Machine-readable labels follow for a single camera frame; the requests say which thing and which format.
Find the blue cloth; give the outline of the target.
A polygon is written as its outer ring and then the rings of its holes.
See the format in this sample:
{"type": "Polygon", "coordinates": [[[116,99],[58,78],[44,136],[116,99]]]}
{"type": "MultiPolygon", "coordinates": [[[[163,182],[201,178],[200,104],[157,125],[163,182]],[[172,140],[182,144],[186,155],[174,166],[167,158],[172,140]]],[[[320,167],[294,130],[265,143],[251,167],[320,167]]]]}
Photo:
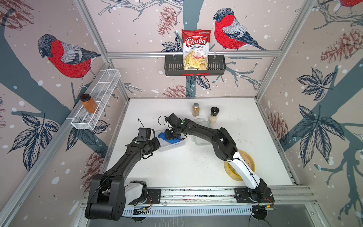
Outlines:
{"type": "Polygon", "coordinates": [[[175,137],[175,136],[172,136],[171,138],[168,139],[166,132],[159,133],[158,138],[166,141],[169,144],[175,144],[182,141],[180,137],[175,137]]]}

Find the clear plastic lunch box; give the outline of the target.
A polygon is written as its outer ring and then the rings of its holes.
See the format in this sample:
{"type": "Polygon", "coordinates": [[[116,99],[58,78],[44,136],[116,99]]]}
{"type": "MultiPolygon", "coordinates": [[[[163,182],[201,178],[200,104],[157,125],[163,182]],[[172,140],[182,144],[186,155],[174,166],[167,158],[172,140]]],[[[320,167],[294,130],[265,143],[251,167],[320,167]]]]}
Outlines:
{"type": "Polygon", "coordinates": [[[182,147],[186,143],[186,141],[178,139],[173,139],[168,141],[165,136],[165,130],[156,131],[156,137],[160,143],[160,148],[157,150],[159,152],[164,152],[174,148],[182,147]]]}

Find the clear lunch box lid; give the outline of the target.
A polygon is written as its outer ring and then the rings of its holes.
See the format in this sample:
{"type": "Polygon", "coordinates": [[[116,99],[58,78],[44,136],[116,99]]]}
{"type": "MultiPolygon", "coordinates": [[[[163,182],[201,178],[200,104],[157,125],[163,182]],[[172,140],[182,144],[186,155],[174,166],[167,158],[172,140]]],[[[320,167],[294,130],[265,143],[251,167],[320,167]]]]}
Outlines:
{"type": "MultiPolygon", "coordinates": [[[[196,124],[201,125],[201,127],[211,128],[211,123],[206,118],[195,118],[193,121],[196,124]]],[[[211,145],[207,130],[202,130],[200,127],[198,127],[198,132],[192,135],[192,141],[196,146],[211,145]]]]}

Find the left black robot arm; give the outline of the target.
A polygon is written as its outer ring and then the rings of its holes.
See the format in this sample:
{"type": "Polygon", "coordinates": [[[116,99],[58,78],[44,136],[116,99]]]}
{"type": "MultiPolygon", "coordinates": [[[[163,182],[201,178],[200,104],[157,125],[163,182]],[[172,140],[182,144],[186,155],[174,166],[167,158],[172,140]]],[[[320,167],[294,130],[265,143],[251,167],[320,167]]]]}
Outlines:
{"type": "Polygon", "coordinates": [[[138,136],[128,145],[119,161],[103,174],[95,175],[90,184],[85,217],[87,219],[119,220],[126,205],[136,205],[148,198],[145,181],[131,181],[128,185],[125,180],[134,166],[151,157],[153,152],[160,148],[155,130],[139,128],[138,136]]]}

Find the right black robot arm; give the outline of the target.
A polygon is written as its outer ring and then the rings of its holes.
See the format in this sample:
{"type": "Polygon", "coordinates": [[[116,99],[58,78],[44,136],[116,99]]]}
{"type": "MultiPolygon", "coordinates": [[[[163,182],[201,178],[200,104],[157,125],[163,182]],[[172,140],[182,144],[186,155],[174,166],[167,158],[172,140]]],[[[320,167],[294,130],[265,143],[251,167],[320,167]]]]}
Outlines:
{"type": "Polygon", "coordinates": [[[174,113],[166,117],[165,122],[170,125],[169,129],[165,131],[168,140],[176,139],[184,134],[185,136],[192,135],[202,138],[213,145],[215,155],[220,160],[230,163],[245,183],[247,192],[237,197],[248,203],[274,203],[270,188],[246,164],[236,147],[235,141],[225,128],[212,129],[190,119],[181,120],[174,113]]]}

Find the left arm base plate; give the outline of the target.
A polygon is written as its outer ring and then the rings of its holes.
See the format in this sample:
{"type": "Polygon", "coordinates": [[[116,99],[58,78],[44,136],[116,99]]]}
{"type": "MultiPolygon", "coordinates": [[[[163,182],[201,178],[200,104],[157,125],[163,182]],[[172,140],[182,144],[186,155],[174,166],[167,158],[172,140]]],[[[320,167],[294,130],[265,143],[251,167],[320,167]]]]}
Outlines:
{"type": "Polygon", "coordinates": [[[131,195],[132,192],[130,190],[125,192],[126,202],[128,205],[150,205],[153,204],[160,204],[161,200],[161,189],[147,189],[147,195],[144,197],[143,195],[136,199],[134,196],[131,195]]]}

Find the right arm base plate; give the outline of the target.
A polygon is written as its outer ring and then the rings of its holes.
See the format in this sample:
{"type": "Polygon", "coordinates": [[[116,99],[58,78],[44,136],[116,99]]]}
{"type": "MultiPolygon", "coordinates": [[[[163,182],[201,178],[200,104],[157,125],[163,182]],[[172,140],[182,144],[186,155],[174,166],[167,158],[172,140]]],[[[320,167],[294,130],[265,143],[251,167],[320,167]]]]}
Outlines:
{"type": "Polygon", "coordinates": [[[247,187],[237,187],[234,188],[234,198],[237,203],[257,204],[275,202],[272,191],[269,187],[266,188],[264,193],[262,193],[259,189],[252,190],[247,187]]]}

